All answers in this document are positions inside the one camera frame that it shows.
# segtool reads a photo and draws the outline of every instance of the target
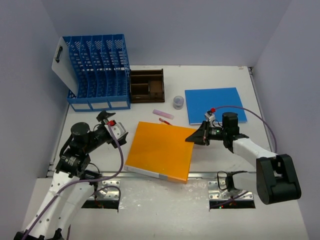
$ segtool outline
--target blue file organizer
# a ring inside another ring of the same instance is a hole
[[[123,34],[64,36],[78,93],[67,100],[76,112],[130,109],[130,65]]]

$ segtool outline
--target white wall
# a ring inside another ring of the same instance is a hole
[[[293,0],[254,67],[265,119],[279,153],[292,156],[300,210],[311,240],[320,238],[320,1]]]
[[[37,177],[45,177],[67,107],[52,72],[58,35],[40,0],[0,1],[0,235],[21,230]]]
[[[125,35],[131,65],[253,66],[290,0],[42,0],[59,36]]]

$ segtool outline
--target pink eraser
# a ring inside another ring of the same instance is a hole
[[[153,110],[152,113],[157,114],[157,115],[159,115],[161,117],[164,117],[164,118],[167,118],[167,119],[174,119],[174,117],[175,117],[175,116],[173,116],[173,115],[171,115],[169,113],[165,113],[163,111],[159,111],[159,110],[156,110],[156,109]]]

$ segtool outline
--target orange folder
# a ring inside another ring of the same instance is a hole
[[[194,144],[185,139],[196,130],[139,122],[124,169],[186,184]]]

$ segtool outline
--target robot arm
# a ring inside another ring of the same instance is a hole
[[[229,172],[225,179],[227,190],[246,190],[258,194],[264,204],[296,200],[301,189],[292,158],[287,154],[276,154],[256,145],[239,131],[238,115],[225,112],[222,126],[213,126],[214,111],[205,114],[199,129],[186,138],[197,145],[210,144],[210,140],[223,141],[232,153],[247,160],[256,168],[256,173]]]
[[[100,124],[96,125],[97,129],[94,128],[93,131],[90,131],[89,125],[85,122],[78,122],[71,127],[71,135],[59,154],[60,160],[55,168],[48,193],[25,232],[17,232],[14,240],[63,240],[62,230],[70,226],[78,210],[97,190],[98,184],[87,180],[101,177],[98,173],[86,170],[91,161],[89,153],[104,143],[112,144],[114,148],[117,148],[106,125],[112,126],[111,130],[113,135],[117,136],[116,139],[120,146],[127,143],[128,133],[123,125],[114,120],[108,120],[114,114],[102,111],[97,117]],[[60,191],[67,184],[79,180],[83,181]],[[40,219],[32,228],[38,217]]]

